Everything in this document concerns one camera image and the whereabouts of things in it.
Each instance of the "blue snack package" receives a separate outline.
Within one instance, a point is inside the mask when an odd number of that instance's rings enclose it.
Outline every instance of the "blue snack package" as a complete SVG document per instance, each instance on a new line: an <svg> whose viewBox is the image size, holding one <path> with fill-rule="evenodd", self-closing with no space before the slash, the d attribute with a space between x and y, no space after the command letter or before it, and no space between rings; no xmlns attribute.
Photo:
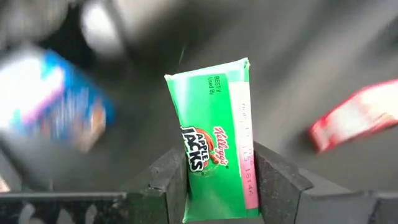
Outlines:
<svg viewBox="0 0 398 224"><path fill-rule="evenodd" d="M107 97L55 52L24 46L0 64L0 128L87 152L113 121Z"/></svg>

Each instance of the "snack package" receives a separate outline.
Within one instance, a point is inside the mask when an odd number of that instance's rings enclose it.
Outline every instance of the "snack package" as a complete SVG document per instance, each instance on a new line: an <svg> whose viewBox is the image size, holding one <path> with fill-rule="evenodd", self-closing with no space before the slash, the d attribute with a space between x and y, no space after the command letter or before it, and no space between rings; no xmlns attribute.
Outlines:
<svg viewBox="0 0 398 224"><path fill-rule="evenodd" d="M398 80L366 86L318 119L309 135L319 152L398 123Z"/></svg>
<svg viewBox="0 0 398 224"><path fill-rule="evenodd" d="M248 59L165 79L188 162L184 222L257 217Z"/></svg>
<svg viewBox="0 0 398 224"><path fill-rule="evenodd" d="M113 107L55 52L25 45L0 63L0 128L41 135L87 152L113 121Z"/></svg>

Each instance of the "green wrapper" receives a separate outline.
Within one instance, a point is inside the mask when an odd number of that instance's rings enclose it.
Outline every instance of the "green wrapper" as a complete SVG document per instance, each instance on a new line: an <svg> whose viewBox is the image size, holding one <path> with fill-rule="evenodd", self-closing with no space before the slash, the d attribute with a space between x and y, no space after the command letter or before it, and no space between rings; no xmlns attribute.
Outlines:
<svg viewBox="0 0 398 224"><path fill-rule="evenodd" d="M188 161L184 222L257 217L248 59L165 79Z"/></svg>

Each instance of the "apple jacks logo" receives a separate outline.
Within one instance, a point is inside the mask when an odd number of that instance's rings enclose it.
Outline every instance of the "apple jacks logo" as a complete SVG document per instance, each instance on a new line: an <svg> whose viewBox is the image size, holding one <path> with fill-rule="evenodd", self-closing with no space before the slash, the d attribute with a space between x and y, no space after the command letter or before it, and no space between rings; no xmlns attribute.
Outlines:
<svg viewBox="0 0 398 224"><path fill-rule="evenodd" d="M209 164L209 159L214 164L227 166L228 160L224 150L228 148L226 139L228 138L223 128L214 127L213 134L217 140L217 148L214 146L210 135L199 128L181 128L184 144L187 148L188 164L192 172L203 171Z"/></svg>

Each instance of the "red snack package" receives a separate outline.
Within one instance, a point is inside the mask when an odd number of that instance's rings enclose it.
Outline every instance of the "red snack package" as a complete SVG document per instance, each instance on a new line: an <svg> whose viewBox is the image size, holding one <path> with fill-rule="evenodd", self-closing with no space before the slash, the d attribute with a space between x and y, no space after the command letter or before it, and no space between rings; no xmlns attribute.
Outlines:
<svg viewBox="0 0 398 224"><path fill-rule="evenodd" d="M308 132L319 152L398 123L398 80L366 86L318 119Z"/></svg>

